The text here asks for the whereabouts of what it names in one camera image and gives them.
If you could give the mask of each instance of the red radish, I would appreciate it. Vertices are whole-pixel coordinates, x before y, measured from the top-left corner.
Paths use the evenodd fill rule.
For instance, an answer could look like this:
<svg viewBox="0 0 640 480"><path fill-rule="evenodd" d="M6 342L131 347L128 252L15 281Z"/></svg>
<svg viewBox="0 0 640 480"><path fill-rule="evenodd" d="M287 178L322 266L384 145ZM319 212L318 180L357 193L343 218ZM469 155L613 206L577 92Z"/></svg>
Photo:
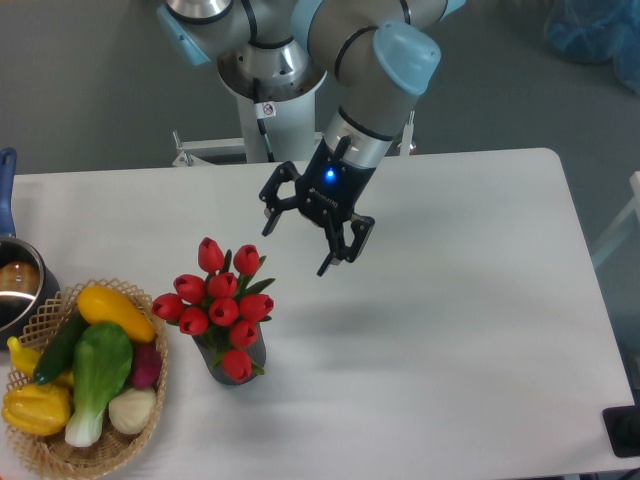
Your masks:
<svg viewBox="0 0 640 480"><path fill-rule="evenodd" d="M137 345L131 367L131 385L143 389L152 387L162 370L162 357L151 345Z"/></svg>

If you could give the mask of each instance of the cucumber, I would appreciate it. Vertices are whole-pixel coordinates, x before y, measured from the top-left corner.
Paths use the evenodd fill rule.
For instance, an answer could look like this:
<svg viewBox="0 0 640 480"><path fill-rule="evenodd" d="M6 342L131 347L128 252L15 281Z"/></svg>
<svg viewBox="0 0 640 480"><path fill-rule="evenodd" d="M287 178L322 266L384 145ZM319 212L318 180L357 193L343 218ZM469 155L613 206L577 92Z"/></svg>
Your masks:
<svg viewBox="0 0 640 480"><path fill-rule="evenodd" d="M38 385L52 382L71 367L76 343L82 333L89 328L80 312L74 311L67 321L58 329L33 370L33 381Z"/></svg>

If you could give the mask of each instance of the light blue joint cap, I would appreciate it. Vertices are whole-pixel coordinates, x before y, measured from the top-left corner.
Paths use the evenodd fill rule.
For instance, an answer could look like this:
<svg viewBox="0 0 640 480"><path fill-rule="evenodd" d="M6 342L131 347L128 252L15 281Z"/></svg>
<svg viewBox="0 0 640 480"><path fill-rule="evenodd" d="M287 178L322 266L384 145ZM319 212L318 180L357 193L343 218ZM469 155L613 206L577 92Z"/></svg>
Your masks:
<svg viewBox="0 0 640 480"><path fill-rule="evenodd" d="M373 50L391 79L411 95L422 95L440 63L440 48L404 22L385 23L373 36Z"/></svg>
<svg viewBox="0 0 640 480"><path fill-rule="evenodd" d="M313 17L315 17L318 8L323 0L298 0L291 15L291 31L296 42L309 51L309 32Z"/></svg>
<svg viewBox="0 0 640 480"><path fill-rule="evenodd" d="M164 5L158 10L158 20L162 29L169 37L171 45L180 53L187 63L192 67L198 67L204 63L209 63L211 59L195 44L189 34L182 28L178 21L171 16Z"/></svg>
<svg viewBox="0 0 640 480"><path fill-rule="evenodd" d="M447 8L445 8L444 13L442 14L442 17L440 18L440 21L442 21L442 19L447 15L449 15L450 13L453 13L457 9L462 7L466 3L466 1L467 0L449 0L447 2Z"/></svg>

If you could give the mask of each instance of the pot handle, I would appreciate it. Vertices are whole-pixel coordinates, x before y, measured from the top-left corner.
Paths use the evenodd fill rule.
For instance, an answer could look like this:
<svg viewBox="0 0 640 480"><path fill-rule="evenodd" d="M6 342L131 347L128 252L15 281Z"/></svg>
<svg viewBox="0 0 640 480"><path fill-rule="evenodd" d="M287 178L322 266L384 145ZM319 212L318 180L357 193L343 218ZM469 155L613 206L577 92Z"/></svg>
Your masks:
<svg viewBox="0 0 640 480"><path fill-rule="evenodd" d="M18 154L13 148L5 148L0 152L0 237L16 236L16 226L11 214L11 195L17 160Z"/></svg>

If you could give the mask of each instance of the yellow bell pepper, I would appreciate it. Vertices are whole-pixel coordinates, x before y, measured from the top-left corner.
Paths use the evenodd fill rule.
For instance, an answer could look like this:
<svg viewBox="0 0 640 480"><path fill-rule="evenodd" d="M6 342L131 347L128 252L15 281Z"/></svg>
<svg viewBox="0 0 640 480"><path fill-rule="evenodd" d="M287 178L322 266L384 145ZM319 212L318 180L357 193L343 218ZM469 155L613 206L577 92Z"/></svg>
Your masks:
<svg viewBox="0 0 640 480"><path fill-rule="evenodd" d="M24 373L29 378L33 378L33 370L36 368L42 354L33 348L23 347L17 337L9 337L7 347L9 347L11 363L19 372ZM71 370L67 370L60 374L53 383L61 387L73 388L73 373Z"/></svg>
<svg viewBox="0 0 640 480"><path fill-rule="evenodd" d="M153 323L123 293L92 285L78 294L78 310L91 325L113 322L134 342L150 343L156 336Z"/></svg>
<svg viewBox="0 0 640 480"><path fill-rule="evenodd" d="M2 418L19 430L33 435L53 435L71 417L69 390L51 383L29 383L8 391L3 399Z"/></svg>

